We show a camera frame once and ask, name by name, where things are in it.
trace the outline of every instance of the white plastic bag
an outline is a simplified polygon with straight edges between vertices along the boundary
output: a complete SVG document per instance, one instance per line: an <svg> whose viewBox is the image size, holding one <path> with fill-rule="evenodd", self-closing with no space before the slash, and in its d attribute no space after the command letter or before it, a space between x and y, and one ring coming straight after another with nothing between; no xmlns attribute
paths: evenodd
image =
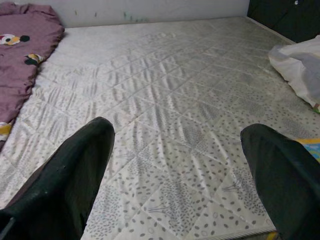
<svg viewBox="0 0 320 240"><path fill-rule="evenodd" d="M320 113L320 35L293 45L277 45L269 52L269 60L295 94Z"/></svg>

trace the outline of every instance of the wrinkled fabric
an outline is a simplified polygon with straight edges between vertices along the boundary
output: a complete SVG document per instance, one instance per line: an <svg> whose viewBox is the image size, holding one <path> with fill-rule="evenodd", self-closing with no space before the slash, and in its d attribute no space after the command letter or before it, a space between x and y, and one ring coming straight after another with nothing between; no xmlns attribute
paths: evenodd
<svg viewBox="0 0 320 240"><path fill-rule="evenodd" d="M0 154L0 207L102 116L114 148L82 240L275 230L240 132L260 122L294 139L320 136L320 115L269 63L276 44L285 43L244 17L66 29Z"/></svg>
<svg viewBox="0 0 320 240"><path fill-rule="evenodd" d="M47 5L0 4L0 150L64 27Z"/></svg>
<svg viewBox="0 0 320 240"><path fill-rule="evenodd" d="M288 81L296 95L320 112L320 35L308 41L275 46L269 52L272 66Z"/></svg>

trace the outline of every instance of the white mattress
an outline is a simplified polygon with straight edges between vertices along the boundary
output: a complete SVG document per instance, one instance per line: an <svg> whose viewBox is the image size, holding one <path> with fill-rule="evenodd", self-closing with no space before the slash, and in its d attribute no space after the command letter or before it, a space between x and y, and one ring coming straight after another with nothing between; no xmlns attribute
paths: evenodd
<svg viewBox="0 0 320 240"><path fill-rule="evenodd" d="M69 28L0 154L0 207L89 120L116 130L84 240L231 239L274 230L240 131L319 137L273 70L284 41L246 18Z"/></svg>

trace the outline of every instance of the wall stain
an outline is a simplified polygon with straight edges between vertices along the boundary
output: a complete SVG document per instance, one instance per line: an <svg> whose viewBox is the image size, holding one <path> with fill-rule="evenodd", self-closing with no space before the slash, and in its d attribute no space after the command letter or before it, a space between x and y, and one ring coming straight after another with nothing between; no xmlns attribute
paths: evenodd
<svg viewBox="0 0 320 240"><path fill-rule="evenodd" d="M134 17L132 14L128 13L127 11L123 12L123 18L126 21L130 21L131 23L147 23L149 19L147 17Z"/></svg>

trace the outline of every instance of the white wall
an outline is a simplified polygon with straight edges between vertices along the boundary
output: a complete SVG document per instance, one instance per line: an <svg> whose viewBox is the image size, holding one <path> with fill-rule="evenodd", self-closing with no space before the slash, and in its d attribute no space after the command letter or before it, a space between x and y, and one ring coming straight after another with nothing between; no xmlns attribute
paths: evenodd
<svg viewBox="0 0 320 240"><path fill-rule="evenodd" d="M51 5L67 28L245 16L250 0L12 0Z"/></svg>

